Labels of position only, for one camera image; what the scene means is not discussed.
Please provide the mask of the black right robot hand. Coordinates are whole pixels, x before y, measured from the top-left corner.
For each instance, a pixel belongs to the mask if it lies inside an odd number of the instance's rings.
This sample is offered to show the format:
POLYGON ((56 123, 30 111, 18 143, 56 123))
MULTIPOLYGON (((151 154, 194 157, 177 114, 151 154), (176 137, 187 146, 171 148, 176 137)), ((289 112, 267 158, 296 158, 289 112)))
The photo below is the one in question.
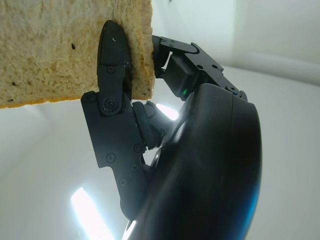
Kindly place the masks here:
POLYGON ((125 240, 242 240, 258 202, 257 109, 195 43, 152 37, 155 76, 184 101, 177 120, 132 102, 123 28, 108 20, 97 51, 98 92, 81 97, 97 165, 112 169, 125 240))

